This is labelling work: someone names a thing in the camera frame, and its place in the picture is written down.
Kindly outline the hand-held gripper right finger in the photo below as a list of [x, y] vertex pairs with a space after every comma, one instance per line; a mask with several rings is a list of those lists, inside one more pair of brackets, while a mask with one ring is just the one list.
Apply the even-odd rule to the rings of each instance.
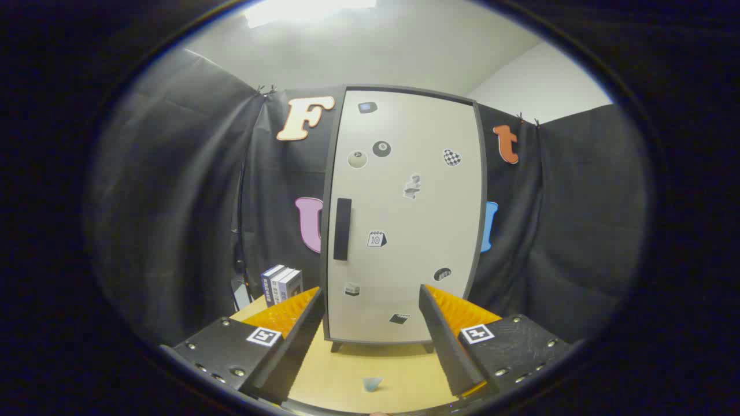
[[502, 318], [428, 284], [420, 286], [419, 310], [460, 399], [507, 395], [559, 366], [573, 348], [524, 314]]

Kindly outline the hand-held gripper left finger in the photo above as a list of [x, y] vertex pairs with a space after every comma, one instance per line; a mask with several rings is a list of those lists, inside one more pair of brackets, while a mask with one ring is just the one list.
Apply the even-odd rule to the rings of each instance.
[[200, 376], [240, 394], [286, 401], [325, 313], [319, 287], [253, 316], [219, 318], [172, 348]]

